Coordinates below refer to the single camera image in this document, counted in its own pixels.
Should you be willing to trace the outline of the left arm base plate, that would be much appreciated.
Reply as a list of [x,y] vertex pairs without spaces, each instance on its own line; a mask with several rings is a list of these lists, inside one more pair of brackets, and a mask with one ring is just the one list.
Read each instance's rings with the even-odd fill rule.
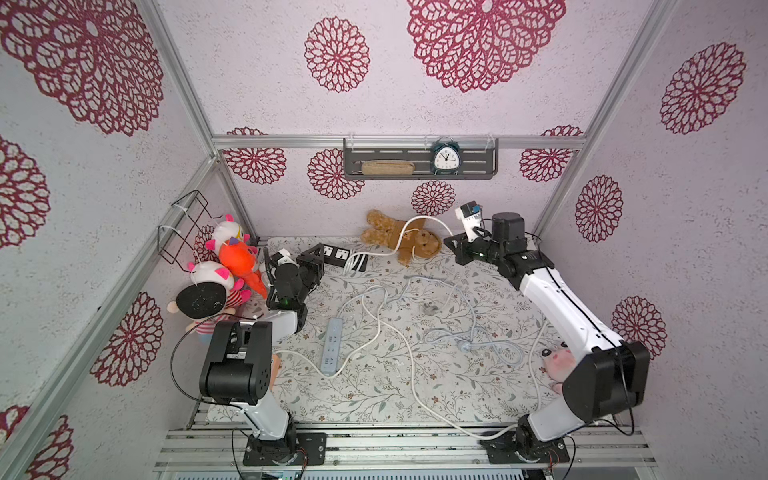
[[262,440],[250,435],[243,456],[246,467],[320,466],[327,450],[325,433],[291,433],[280,440]]

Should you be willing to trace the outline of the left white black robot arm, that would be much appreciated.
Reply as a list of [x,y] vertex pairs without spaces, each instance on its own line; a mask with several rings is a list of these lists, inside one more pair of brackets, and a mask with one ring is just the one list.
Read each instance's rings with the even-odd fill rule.
[[216,324],[199,390],[217,405],[238,409],[256,439],[282,441],[289,436],[292,420],[270,390],[272,347],[305,325],[306,299],[324,276],[324,246],[318,243],[295,258],[283,253],[277,263],[267,253],[264,264],[267,312],[255,319],[230,317]]

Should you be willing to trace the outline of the brown teddy bear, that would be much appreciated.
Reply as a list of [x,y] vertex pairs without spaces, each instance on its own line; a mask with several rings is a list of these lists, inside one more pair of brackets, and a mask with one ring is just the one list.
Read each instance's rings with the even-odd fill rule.
[[362,243],[392,249],[403,266],[408,267],[413,260],[432,259],[441,250],[440,239],[424,227],[425,219],[406,223],[371,210],[366,221],[368,228],[361,235]]

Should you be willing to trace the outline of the black-haired doll plush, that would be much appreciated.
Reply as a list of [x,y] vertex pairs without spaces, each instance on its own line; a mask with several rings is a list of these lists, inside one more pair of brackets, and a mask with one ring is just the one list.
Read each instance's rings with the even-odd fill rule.
[[226,314],[234,314],[236,308],[228,303],[224,285],[215,282],[190,284],[182,289],[166,307],[170,314],[183,315],[189,320],[187,332],[201,331],[201,335],[213,332],[218,321]]

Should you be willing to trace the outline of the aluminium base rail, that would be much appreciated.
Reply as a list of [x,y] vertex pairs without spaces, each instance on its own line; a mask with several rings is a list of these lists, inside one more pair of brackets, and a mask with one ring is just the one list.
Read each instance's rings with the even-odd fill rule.
[[[171,430],[151,465],[153,472],[250,472],[280,470],[256,452],[244,423],[213,422],[208,407],[185,429]],[[652,469],[657,462],[642,433],[624,436],[610,426],[588,427],[557,441],[537,460],[514,450],[510,434],[493,440],[491,426],[469,425],[462,434],[428,423],[307,423],[296,427],[301,451],[313,470],[488,470],[509,466],[573,472],[578,468]]]

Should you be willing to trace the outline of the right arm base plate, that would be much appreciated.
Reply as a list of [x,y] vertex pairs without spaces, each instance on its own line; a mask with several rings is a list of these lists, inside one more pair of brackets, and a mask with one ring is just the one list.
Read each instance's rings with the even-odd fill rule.
[[480,440],[491,464],[569,462],[565,442],[562,438],[540,441],[524,430],[507,432],[493,440]]

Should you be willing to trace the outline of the white owl plush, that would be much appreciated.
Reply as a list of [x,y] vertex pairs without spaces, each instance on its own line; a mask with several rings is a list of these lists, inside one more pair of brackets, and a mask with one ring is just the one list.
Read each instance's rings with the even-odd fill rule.
[[214,228],[211,238],[205,242],[204,246],[208,251],[213,251],[218,255],[221,246],[227,244],[232,238],[248,242],[251,236],[243,230],[243,227],[234,220],[232,215],[226,215],[225,220]]

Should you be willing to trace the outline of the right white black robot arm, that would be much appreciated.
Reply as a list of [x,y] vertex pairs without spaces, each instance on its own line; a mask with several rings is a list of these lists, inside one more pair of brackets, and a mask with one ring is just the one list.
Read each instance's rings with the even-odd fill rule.
[[576,361],[562,395],[548,406],[518,420],[515,441],[529,455],[539,447],[602,418],[632,411],[644,400],[650,352],[628,342],[600,321],[567,286],[554,263],[528,246],[525,221],[502,212],[483,227],[480,205],[468,202],[455,210],[464,233],[444,244],[459,265],[484,261],[528,298],[554,326]]

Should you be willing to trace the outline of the pink striped pig plush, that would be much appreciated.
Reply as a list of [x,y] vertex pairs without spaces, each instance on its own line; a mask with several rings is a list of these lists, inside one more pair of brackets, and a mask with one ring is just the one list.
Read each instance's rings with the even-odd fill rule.
[[215,261],[188,263],[190,284],[176,297],[176,307],[192,320],[189,331],[209,343],[218,322],[227,320],[226,313],[236,310],[251,299],[253,292],[245,281]]

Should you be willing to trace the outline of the orange fox plush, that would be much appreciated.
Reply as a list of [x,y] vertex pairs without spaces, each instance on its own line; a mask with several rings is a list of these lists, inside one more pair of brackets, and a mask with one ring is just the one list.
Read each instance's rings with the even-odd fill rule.
[[242,279],[254,292],[264,299],[267,298],[268,290],[259,270],[257,255],[248,245],[235,237],[231,237],[222,244],[218,256],[222,265],[236,277]]

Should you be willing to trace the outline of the blue power strip with cord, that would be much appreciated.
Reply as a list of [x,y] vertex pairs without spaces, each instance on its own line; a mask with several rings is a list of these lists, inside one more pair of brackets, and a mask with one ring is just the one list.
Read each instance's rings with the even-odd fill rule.
[[448,304],[454,299],[454,296],[457,295],[458,298],[466,304],[472,320],[471,326],[464,331],[454,332],[446,328],[429,329],[423,336],[424,343],[433,345],[441,341],[452,340],[456,343],[457,348],[463,352],[470,352],[473,350],[479,350],[481,348],[489,348],[502,364],[506,364],[512,367],[518,366],[522,363],[523,350],[511,340],[493,339],[491,333],[479,324],[479,320],[474,309],[474,304],[458,288],[457,285],[433,277],[411,276],[407,279],[406,284],[402,290],[393,299],[389,298],[388,293],[383,286],[373,284],[360,294],[351,297],[348,301],[342,304],[338,310],[338,315],[334,318],[331,318],[328,322],[328,327],[325,333],[325,344],[322,351],[319,367],[321,374],[326,377],[334,378],[340,371],[343,370],[346,362],[355,354],[355,350],[353,350],[350,354],[347,355],[342,363],[339,363],[343,329],[343,320],[340,318],[340,315],[349,304],[360,300],[360,306],[363,307],[366,296],[369,293],[373,293],[375,291],[383,292],[383,300],[381,305],[384,307],[400,302],[401,300],[405,300],[406,298],[410,298],[413,302],[415,302],[416,294],[411,294],[412,284],[414,282],[429,282],[449,289],[449,293],[441,306],[436,306],[435,304],[431,304],[426,300],[422,301],[422,310],[425,315],[436,317],[438,313],[442,312],[443,308],[448,306]]

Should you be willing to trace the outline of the grey wall shelf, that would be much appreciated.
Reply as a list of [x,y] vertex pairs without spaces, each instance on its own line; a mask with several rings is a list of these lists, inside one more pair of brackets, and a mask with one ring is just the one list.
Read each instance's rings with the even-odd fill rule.
[[[436,142],[452,141],[459,145],[462,166],[457,174],[433,175],[430,164],[432,148]],[[349,180],[490,180],[498,172],[499,141],[488,137],[479,142],[459,141],[453,138],[426,140],[419,146],[379,144],[356,145],[352,140],[343,142],[343,172]],[[369,160],[400,160],[412,162],[415,171],[411,176],[364,176],[361,165]]]

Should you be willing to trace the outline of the beige pouch on shelf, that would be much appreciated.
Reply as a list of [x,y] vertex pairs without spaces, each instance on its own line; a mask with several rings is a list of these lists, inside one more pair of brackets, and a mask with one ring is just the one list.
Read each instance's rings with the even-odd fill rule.
[[361,165],[364,176],[411,176],[415,171],[412,162],[400,160],[369,160]]

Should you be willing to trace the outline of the pink red dotted plush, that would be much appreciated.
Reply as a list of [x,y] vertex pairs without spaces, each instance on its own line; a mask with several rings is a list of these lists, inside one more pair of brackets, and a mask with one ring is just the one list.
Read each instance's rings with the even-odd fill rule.
[[551,380],[550,387],[557,393],[562,393],[562,387],[576,367],[576,360],[566,342],[562,342],[558,347],[545,348],[541,352],[543,368]]

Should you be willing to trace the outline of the pink power strip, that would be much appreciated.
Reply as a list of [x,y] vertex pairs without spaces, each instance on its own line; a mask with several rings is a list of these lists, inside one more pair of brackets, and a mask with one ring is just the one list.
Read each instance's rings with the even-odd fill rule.
[[271,355],[271,366],[270,366],[270,382],[269,382],[269,389],[273,390],[275,382],[277,380],[277,376],[279,374],[281,368],[281,360],[278,355],[272,354]]

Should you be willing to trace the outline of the teal alarm clock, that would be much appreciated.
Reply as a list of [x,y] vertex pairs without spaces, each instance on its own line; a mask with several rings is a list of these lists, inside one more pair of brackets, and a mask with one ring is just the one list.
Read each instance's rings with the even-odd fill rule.
[[457,143],[440,141],[434,144],[430,164],[433,175],[457,174],[462,162],[460,147]]

